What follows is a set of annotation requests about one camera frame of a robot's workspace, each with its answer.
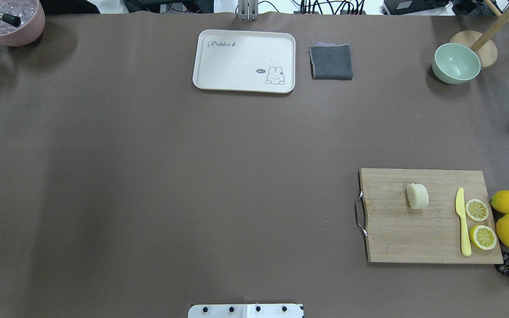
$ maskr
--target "rectangular tray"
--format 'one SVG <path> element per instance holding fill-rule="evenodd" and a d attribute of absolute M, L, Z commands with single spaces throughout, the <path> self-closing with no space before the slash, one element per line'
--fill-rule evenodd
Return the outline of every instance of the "rectangular tray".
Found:
<path fill-rule="evenodd" d="M 295 85 L 295 54 L 290 34 L 205 30 L 192 80 L 200 89 L 288 93 Z"/>
<path fill-rule="evenodd" d="M 483 251 L 471 243 L 472 255 L 461 254 L 455 197 L 459 187 L 463 187 L 465 201 L 479 199 L 490 208 L 482 171 L 362 168 L 360 183 L 369 262 L 502 263 L 499 244 Z M 410 183 L 426 187 L 427 208 L 410 208 L 406 197 Z M 467 216 L 469 229 L 477 224 L 496 231 L 492 214 L 483 222 Z"/>

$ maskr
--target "knife handle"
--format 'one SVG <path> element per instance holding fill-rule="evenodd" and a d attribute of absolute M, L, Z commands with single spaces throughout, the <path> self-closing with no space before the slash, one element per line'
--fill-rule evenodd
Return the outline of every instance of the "knife handle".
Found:
<path fill-rule="evenodd" d="M 464 217 L 461 217 L 461 253 L 464 256 L 470 256 L 472 253 L 471 241 L 468 237 L 467 219 Z"/>

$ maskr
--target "yellow knife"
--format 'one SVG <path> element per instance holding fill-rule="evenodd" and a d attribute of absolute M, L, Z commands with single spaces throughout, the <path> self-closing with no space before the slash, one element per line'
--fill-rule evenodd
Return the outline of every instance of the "yellow knife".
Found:
<path fill-rule="evenodd" d="M 455 199 L 455 211 L 461 218 L 461 253 L 464 256 L 471 255 L 471 242 L 468 238 L 467 229 L 467 215 L 465 211 L 465 193 L 463 188 L 457 191 L 457 198 Z"/>

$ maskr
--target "folded cloth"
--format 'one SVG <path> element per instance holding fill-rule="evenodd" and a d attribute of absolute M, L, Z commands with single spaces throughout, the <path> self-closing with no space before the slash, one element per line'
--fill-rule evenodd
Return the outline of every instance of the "folded cloth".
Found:
<path fill-rule="evenodd" d="M 353 79 L 351 46 L 317 42 L 309 46 L 311 75 L 315 79 Z"/>

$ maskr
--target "green bowl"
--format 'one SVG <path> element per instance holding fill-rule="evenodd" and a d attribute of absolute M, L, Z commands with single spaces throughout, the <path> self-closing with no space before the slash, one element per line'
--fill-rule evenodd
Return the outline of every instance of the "green bowl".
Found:
<path fill-rule="evenodd" d="M 463 84 L 479 74 L 480 60 L 466 46 L 447 43 L 435 51 L 432 69 L 437 78 L 447 84 Z"/>

